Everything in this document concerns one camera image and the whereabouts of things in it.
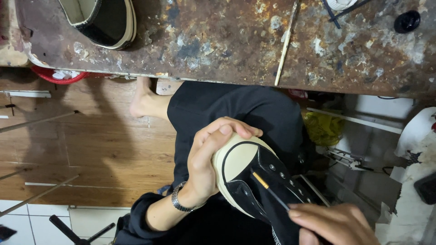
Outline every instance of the forearm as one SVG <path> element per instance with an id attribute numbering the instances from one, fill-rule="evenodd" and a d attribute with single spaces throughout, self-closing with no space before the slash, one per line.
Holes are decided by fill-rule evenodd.
<path id="1" fill-rule="evenodd" d="M 187 208 L 199 205 L 187 183 L 178 193 L 179 203 Z M 148 227 L 153 231 L 167 231 L 177 225 L 189 213 L 176 209 L 171 201 L 171 196 L 165 197 L 151 204 L 145 214 Z"/>

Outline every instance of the human hand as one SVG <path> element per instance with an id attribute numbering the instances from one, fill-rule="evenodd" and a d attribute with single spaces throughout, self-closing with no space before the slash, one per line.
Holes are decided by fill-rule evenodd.
<path id="1" fill-rule="evenodd" d="M 188 156 L 189 179 L 178 195 L 182 206 L 198 206 L 219 192 L 211 158 L 229 141 L 233 131 L 244 139 L 263 134 L 262 130 L 227 116 L 198 131 Z"/>
<path id="2" fill-rule="evenodd" d="M 358 207 L 340 204 L 289 204 L 289 218 L 300 225 L 300 245 L 319 245 L 315 233 L 333 245 L 380 245 Z"/>

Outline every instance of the sneaker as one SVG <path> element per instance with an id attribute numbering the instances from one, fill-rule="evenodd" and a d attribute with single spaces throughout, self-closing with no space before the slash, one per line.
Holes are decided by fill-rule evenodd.
<path id="1" fill-rule="evenodd" d="M 68 22 L 94 44 L 120 50 L 136 36 L 131 0 L 59 0 Z"/>
<path id="2" fill-rule="evenodd" d="M 288 173 L 274 151 L 261 139 L 248 140 L 234 133 L 212 157 L 217 187 L 226 200 L 242 213 L 272 226 L 280 244 L 298 244 L 300 226 L 252 174 L 256 172 L 285 203 L 310 203 L 310 194 Z"/>

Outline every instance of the bare foot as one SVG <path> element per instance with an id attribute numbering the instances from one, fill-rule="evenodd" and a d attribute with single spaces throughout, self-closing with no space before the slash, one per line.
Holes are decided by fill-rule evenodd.
<path id="1" fill-rule="evenodd" d="M 130 103 L 130 114 L 133 117 L 140 118 L 148 116 L 147 101 L 150 101 L 152 96 L 158 96 L 150 90 L 151 80 L 149 77 L 138 77 L 136 81 L 135 95 Z"/>

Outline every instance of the wrist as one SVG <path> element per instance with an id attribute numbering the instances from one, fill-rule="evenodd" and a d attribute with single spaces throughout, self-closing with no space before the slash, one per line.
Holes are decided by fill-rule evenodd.
<path id="1" fill-rule="evenodd" d="M 186 182 L 177 195 L 180 205 L 185 208 L 193 208 L 205 203 L 207 198 L 200 198 L 189 183 L 189 181 Z"/>

